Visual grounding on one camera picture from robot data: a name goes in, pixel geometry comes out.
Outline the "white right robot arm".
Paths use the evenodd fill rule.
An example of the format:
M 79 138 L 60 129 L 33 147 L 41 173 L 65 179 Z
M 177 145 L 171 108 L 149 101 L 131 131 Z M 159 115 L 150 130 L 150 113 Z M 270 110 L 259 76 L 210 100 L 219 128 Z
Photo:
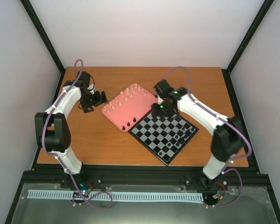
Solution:
M 174 89 L 163 79 L 155 86 L 158 102 L 152 104 L 154 117 L 171 117 L 174 113 L 183 112 L 201 124 L 212 136 L 211 156 L 200 174 L 200 183 L 204 188 L 210 188 L 214 180 L 226 173 L 228 164 L 240 157 L 238 152 L 244 146 L 248 154 L 252 146 L 243 134 L 243 126 L 237 117 L 228 118 L 198 100 L 188 89 Z

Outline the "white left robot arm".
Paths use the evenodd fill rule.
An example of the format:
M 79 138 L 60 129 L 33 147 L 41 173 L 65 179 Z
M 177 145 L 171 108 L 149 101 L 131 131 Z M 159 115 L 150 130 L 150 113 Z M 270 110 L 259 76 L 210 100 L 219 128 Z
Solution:
M 71 134 L 67 117 L 74 105 L 84 113 L 94 111 L 107 102 L 104 91 L 95 90 L 94 78 L 87 72 L 79 72 L 77 79 L 64 83 L 61 94 L 45 112 L 35 115 L 35 133 L 37 145 L 46 154 L 54 156 L 67 174 L 72 174 L 71 182 L 78 188 L 84 187 L 88 176 L 81 172 L 82 162 L 74 154 L 70 143 Z

